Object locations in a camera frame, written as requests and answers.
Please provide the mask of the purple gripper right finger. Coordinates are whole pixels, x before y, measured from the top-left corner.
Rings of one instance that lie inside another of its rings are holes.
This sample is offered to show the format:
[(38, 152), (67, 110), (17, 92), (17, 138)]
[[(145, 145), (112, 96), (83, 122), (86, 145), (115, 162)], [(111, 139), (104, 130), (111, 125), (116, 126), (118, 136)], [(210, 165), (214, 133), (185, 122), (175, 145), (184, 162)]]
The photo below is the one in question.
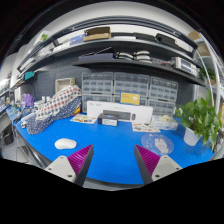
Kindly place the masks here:
[(139, 145), (135, 145), (134, 155), (145, 185), (182, 169), (182, 167), (168, 155), (159, 156)]

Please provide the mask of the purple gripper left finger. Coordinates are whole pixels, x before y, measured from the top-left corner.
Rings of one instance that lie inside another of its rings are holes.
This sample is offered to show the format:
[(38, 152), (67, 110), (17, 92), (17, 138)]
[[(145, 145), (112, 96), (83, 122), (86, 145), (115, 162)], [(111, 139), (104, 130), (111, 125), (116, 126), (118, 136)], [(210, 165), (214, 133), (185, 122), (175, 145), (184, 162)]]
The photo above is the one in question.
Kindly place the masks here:
[(85, 182), (93, 154), (93, 145), (89, 145), (68, 157), (59, 156), (45, 170), (69, 182), (82, 186)]

